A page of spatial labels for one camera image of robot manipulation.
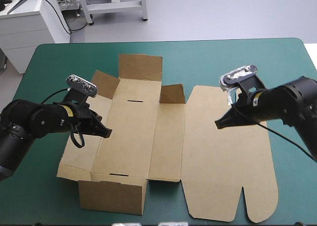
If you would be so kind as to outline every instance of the white cabinet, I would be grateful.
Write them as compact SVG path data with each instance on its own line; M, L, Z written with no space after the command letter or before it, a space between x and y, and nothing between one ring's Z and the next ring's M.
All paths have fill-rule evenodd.
M7 14L18 1L8 4L0 12L0 48L17 71L24 73L38 45L69 43L70 36L52 7L44 0L28 0ZM48 1L67 28L56 0Z

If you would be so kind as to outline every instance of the cardboard box flap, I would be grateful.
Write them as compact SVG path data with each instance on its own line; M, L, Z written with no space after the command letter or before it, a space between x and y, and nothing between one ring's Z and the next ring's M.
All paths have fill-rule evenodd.
M149 179L179 181L185 104L160 104L155 128Z
M105 125L111 99L96 95L87 99L90 108L102 116L102 123ZM87 172L90 172L102 138L99 136L85 135L85 147L77 148L70 138L68 138L63 157L59 163L57 176L71 180L87 180Z
M230 222L242 187L255 223L273 214L278 189L268 132L257 126L218 130L230 106L220 88L195 86L186 104L181 180L189 213Z
M96 70L91 80L98 88L98 95L112 99L120 79Z
M119 77L162 81L162 57L144 54L119 54Z
M162 86L159 102L166 104L185 104L183 85L175 84Z

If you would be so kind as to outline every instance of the green table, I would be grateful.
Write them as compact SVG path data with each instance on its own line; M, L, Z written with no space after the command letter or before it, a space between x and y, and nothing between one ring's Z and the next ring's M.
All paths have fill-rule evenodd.
M245 64L258 67L259 77L268 88L302 75L317 79L315 67L298 39L54 44L36 49L15 98L40 102L64 88L66 77L73 73L88 80L96 69L118 76L121 53L163 56L163 84L183 83L186 98L195 85L218 86L222 74ZM304 145L295 130L281 121L270 121L269 127ZM317 165L283 139L272 134L269 137L279 202L263 224L316 224ZM15 175L0 182L0 224L223 224L190 217L181 183L150 182L143 216L81 210L77 182L56 178L67 138L63 133L36 140ZM231 224L251 224L242 198Z

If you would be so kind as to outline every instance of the black cable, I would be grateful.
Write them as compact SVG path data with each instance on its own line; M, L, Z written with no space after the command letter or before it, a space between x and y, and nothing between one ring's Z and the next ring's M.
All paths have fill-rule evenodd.
M68 30L67 30L67 29L65 28L65 26L64 26L64 24L63 24L61 18L59 17L59 15L58 15L56 9L54 8L54 6L53 6L48 0L45 0L45 1L46 1L48 4L50 4L50 6L53 8L54 12L55 12L56 15L58 16L58 19L59 19L61 25L63 26L63 28L64 28L64 30L65 30L65 32L66 32L67 34L71 35L71 34L72 34L72 31L78 31L78 30L81 30L81 29L83 29L83 28L85 28L85 27L87 26L88 23L86 22L86 24L85 24L83 27L79 28L79 29L71 29L71 28L69 27L69 24L67 23L67 21L66 21L66 19L65 19L65 23L67 24L67 27L68 27Z
M56 91L56 92L54 92L53 94L51 94L51 95L47 96L47 98L41 102L41 105L42 105L42 104L44 104L44 103L45 103L45 102L46 102L49 98L51 98L52 96L54 96L54 95L58 94L59 92L63 92L63 91L67 91L67 90L68 90L68 88L61 89L61 90Z
M315 163L317 163L317 161L316 161L303 147L301 147L299 144L295 143L293 140L290 140L289 138L287 138L287 137L285 137L284 135L282 135L282 134L280 134L280 133L274 131L273 129L270 129L270 128L268 128L268 127L266 127L266 126L264 126L264 125L262 125L262 124L260 124L260 123L258 123L258 122L256 122L256 121L250 119L249 117L247 117L246 115L244 115L243 113L241 113L234 105L231 105L231 106L237 111L237 113L238 113L239 115L241 115L243 118L245 118L248 122L254 123L254 124L256 124L256 125L258 125L258 126L264 128L264 129L270 131L271 133L274 133L274 134L276 134L277 136L279 136L279 137L285 139L286 141L288 141L288 142L290 142L291 144L293 144L293 145L295 145L296 147L298 147L304 154L306 154L310 159L312 159Z

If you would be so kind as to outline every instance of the cardboard box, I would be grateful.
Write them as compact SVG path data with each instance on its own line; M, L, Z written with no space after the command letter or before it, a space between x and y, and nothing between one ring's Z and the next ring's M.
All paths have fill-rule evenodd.
M185 103L182 85L161 78L159 56L119 55L119 78L96 71L88 102L111 137L68 140L57 173L79 182L81 208L141 215L148 180L181 180L195 218L232 221L243 189L249 218L267 219L278 200L268 133L218 130L229 108L220 88L196 86Z

